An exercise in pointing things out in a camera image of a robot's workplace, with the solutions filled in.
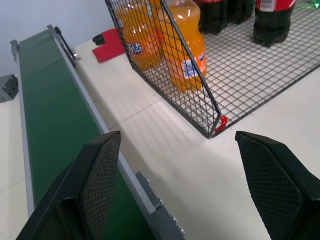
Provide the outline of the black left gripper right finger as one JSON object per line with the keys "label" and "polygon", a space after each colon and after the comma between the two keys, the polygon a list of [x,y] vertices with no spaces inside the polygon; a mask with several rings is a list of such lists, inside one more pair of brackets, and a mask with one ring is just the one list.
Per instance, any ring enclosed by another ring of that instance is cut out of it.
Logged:
{"label": "black left gripper right finger", "polygon": [[271,240],[320,240],[320,179],[279,141],[246,131],[235,140]]}

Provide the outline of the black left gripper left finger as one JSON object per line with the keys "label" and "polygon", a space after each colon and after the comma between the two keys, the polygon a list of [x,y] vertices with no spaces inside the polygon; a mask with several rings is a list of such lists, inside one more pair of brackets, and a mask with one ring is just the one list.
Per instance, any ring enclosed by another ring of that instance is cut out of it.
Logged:
{"label": "black left gripper left finger", "polygon": [[121,133],[83,145],[51,183],[16,240],[101,240],[115,191]]}

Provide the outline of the green conveyor belt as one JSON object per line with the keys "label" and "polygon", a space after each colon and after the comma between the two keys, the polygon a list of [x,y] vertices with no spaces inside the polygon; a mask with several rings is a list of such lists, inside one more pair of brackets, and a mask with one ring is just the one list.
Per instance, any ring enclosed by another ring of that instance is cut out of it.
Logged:
{"label": "green conveyor belt", "polygon": [[[54,179],[84,144],[112,132],[75,70],[57,27],[13,40],[17,64],[28,219]],[[185,240],[184,230],[133,172],[119,147],[116,182],[101,240]]]}

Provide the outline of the red plastic clip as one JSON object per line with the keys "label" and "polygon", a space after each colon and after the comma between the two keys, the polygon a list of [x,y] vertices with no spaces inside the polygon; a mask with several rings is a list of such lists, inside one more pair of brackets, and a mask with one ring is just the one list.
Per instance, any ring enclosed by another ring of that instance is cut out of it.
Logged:
{"label": "red plastic clip", "polygon": [[228,118],[226,116],[224,116],[224,115],[221,116],[220,120],[219,120],[219,126],[217,126],[215,128],[214,132],[217,134],[217,133],[223,131],[225,129],[227,123],[228,123]]}

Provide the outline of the red and black cloth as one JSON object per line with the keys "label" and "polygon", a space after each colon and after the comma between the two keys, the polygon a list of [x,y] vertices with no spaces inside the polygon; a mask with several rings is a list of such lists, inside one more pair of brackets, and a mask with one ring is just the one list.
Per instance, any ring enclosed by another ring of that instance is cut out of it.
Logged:
{"label": "red and black cloth", "polygon": [[92,38],[97,46],[92,50],[99,63],[106,62],[125,53],[120,36],[116,28],[102,32]]}

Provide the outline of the orange soda bottle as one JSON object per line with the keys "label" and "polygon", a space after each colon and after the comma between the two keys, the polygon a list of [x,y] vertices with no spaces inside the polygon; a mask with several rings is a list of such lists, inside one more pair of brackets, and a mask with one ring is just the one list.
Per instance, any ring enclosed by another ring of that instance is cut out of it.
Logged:
{"label": "orange soda bottle", "polygon": [[169,76],[178,92],[199,90],[207,74],[205,40],[198,28],[201,10],[193,0],[166,0],[158,11],[162,48]]}
{"label": "orange soda bottle", "polygon": [[163,53],[148,7],[147,0],[121,0],[115,11],[129,55],[142,71],[158,67]]}

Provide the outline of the dark cola bottle red label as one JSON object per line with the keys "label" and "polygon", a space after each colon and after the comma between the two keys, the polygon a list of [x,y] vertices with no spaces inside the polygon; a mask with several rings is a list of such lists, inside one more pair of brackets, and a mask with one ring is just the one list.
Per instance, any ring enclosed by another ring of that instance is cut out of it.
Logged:
{"label": "dark cola bottle red label", "polygon": [[264,47],[286,40],[297,0],[256,0],[254,41]]}
{"label": "dark cola bottle red label", "polygon": [[228,25],[228,0],[194,0],[200,8],[198,28],[204,33],[219,34]]}
{"label": "dark cola bottle red label", "polygon": [[227,0],[228,21],[237,25],[247,21],[255,6],[256,0]]}

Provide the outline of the grey metal bracket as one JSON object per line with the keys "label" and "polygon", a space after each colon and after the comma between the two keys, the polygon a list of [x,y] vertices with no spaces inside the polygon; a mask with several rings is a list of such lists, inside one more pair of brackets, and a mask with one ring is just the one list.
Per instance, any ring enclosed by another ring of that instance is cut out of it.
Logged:
{"label": "grey metal bracket", "polygon": [[18,91],[18,79],[15,75],[9,74],[0,76],[0,103],[13,100]]}

